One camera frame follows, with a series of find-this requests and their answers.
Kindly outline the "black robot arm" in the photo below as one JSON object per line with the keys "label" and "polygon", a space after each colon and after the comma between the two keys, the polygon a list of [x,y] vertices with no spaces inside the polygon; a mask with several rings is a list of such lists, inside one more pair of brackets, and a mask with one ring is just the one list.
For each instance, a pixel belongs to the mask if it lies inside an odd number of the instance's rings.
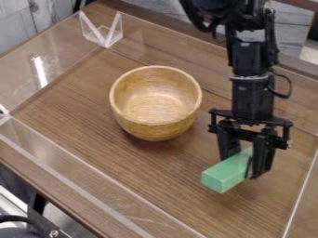
{"label": "black robot arm", "polygon": [[220,158],[252,143],[244,177],[257,178],[271,169],[277,149],[287,149],[291,121],[273,115],[273,99],[289,93],[275,90],[277,64],[275,11],[269,0],[179,0],[189,22],[211,35],[224,29],[228,66],[232,68],[231,108],[209,111],[208,130],[217,136]]}

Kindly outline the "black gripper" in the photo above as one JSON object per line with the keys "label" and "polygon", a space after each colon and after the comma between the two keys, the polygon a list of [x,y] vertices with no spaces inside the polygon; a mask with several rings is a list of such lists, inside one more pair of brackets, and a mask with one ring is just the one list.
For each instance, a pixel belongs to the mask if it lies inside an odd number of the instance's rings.
{"label": "black gripper", "polygon": [[208,131],[217,135],[220,159],[240,152],[240,141],[252,143],[244,177],[256,179],[271,170],[275,150],[285,150],[292,122],[273,116],[273,98],[285,99],[273,90],[271,73],[259,76],[229,78],[232,82],[231,109],[211,109]]}

